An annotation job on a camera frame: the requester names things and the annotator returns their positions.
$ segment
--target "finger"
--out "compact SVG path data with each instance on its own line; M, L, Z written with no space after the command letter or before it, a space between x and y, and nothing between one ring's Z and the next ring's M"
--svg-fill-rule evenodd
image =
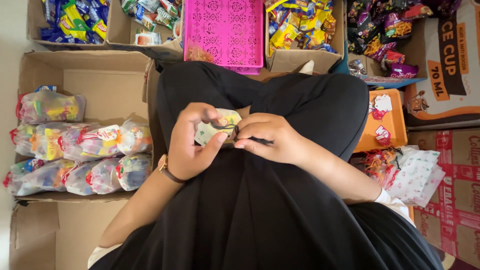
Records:
M273 148L271 148L270 146L266 146L264 144L249 139L238 140L235 143L235 148L245 149L250 153L266 159L268 159L273 150Z
M241 129L251 123L270 122L274 120L276 117L279 117L279 116L271 113L258 112L258 113L251 114L247 118L240 120L240 122L238 123L238 126Z
M201 121L210 122L211 119L218 118L220 118L220 114L212 105L201 102L192 102L180 112L178 121L198 124Z
M228 134L225 132L218 132L217 134L213 135L210 141L208 141L207 145L197 157L201 160L201 163L204 166L203 169L206 169L208 166L210 166L210 164L212 164L213 159L218 154L218 151L227 139L227 136Z
M268 141L275 140L275 128L271 123L251 123L240 129L237 139L255 137Z

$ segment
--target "wristwatch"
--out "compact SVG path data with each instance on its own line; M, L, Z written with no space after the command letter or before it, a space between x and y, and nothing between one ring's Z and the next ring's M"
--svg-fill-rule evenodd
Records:
M169 171L168 171L168 155L167 154L163 154L162 156L163 158L163 162L162 159L160 159L158 161L158 170L161 171L166 177L170 178L170 180L176 182L176 183L179 183L179 184L184 184L186 182L188 182L188 180L182 180L182 179L178 179L177 177L173 176L173 174L171 174Z

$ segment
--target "person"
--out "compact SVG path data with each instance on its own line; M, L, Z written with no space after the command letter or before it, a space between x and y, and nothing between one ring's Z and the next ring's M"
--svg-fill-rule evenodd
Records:
M206 62L167 67L156 98L168 157L106 228L89 269L443 269L407 207L346 163L367 86L308 66L266 83ZM222 148L222 132L195 145L216 108L242 117L234 147Z

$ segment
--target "white sleeve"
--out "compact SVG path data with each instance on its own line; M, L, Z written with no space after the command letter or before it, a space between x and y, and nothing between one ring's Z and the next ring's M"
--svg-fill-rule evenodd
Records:
M111 246L111 247L108 247L108 248L104 248L104 247L99 247L97 246L95 248L95 250L93 251L92 255L90 255L90 258L88 258L88 267L87 269L90 269L90 267L92 267L92 265L94 263L96 263L96 261L100 260L100 258L102 258L103 256L105 256L106 254L108 254L110 251L116 249L117 247L121 246L121 244L118 244L118 245L114 245L114 246Z
M380 196L375 200L377 203L381 203L391 210L395 211L397 214L402 216L408 222L410 222L414 227L415 224L413 223L412 219L408 215L408 207L399 199L395 197L390 197L390 195L382 188L382 193Z

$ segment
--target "white shoe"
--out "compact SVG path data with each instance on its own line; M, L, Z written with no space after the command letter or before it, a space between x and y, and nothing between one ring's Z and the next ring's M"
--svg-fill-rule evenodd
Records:
M308 61L299 71L299 73L307 74L307 75L312 75L313 74L313 66L315 63L313 60Z

